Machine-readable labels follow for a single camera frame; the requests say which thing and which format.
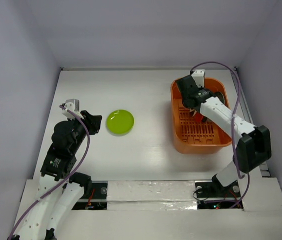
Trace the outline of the orange plate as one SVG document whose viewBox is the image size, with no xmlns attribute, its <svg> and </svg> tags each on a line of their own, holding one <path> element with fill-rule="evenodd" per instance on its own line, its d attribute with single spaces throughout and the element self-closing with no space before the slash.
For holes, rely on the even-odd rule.
<svg viewBox="0 0 282 240">
<path fill-rule="evenodd" d="M 207 119 L 205 116 L 203 116 L 198 112 L 195 115 L 193 115 L 193 117 L 194 117 L 194 121 L 197 123 L 204 123 Z"/>
</svg>

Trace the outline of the green plate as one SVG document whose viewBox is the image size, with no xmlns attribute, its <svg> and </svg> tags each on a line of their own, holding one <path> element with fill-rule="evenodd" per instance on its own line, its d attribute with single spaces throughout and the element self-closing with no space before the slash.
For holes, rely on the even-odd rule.
<svg viewBox="0 0 282 240">
<path fill-rule="evenodd" d="M 135 119 L 131 112 L 117 109 L 111 112 L 106 119 L 107 130 L 115 136 L 128 134 L 134 127 Z"/>
</svg>

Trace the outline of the cream plate with ink drawing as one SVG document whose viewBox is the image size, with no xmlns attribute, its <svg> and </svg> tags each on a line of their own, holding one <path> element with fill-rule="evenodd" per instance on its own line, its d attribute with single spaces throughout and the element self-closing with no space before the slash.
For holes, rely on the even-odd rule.
<svg viewBox="0 0 282 240">
<path fill-rule="evenodd" d="M 196 110 L 194 110 L 194 109 L 191 109 L 191 110 L 190 110 L 190 113 L 191 113 L 191 116 L 194 116 L 194 115 L 196 115 L 198 112 L 197 112 Z"/>
</svg>

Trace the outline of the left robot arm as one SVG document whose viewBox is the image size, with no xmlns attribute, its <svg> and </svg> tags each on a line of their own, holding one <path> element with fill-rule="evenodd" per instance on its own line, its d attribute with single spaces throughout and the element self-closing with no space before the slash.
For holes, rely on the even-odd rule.
<svg viewBox="0 0 282 240">
<path fill-rule="evenodd" d="M 75 155 L 84 139 L 99 132 L 102 116 L 67 107 L 62 112 L 67 119 L 54 127 L 34 202 L 15 223 L 10 240 L 55 240 L 76 202 L 91 193 L 91 176 L 77 171 L 82 161 Z"/>
</svg>

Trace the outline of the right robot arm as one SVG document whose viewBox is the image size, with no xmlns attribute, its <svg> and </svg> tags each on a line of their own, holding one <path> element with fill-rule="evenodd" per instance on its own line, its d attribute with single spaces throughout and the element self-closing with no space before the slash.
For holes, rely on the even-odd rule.
<svg viewBox="0 0 282 240">
<path fill-rule="evenodd" d="M 216 79 L 193 73 L 171 85 L 174 146 L 183 154 L 209 154 L 231 145 L 233 157 L 213 175 L 199 197 L 222 196 L 240 177 L 248 175 L 272 156 L 270 130 L 256 126 L 228 107 Z"/>
</svg>

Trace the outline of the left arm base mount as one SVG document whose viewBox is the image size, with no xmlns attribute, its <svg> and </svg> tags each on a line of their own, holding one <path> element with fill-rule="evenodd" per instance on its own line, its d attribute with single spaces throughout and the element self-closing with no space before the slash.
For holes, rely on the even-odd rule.
<svg viewBox="0 0 282 240">
<path fill-rule="evenodd" d="M 93 181 L 90 193 L 81 197 L 72 210 L 107 210 L 107 181 Z"/>
</svg>

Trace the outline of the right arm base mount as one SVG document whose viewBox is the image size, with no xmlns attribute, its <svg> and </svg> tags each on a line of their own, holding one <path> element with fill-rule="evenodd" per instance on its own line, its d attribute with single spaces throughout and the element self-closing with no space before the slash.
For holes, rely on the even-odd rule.
<svg viewBox="0 0 282 240">
<path fill-rule="evenodd" d="M 198 210 L 230 209 L 236 203 L 234 209 L 243 209 L 243 203 L 240 200 L 241 192 L 237 181 L 223 190 L 215 190 L 212 186 L 212 181 L 195 182 L 193 198 L 197 202 Z"/>
</svg>

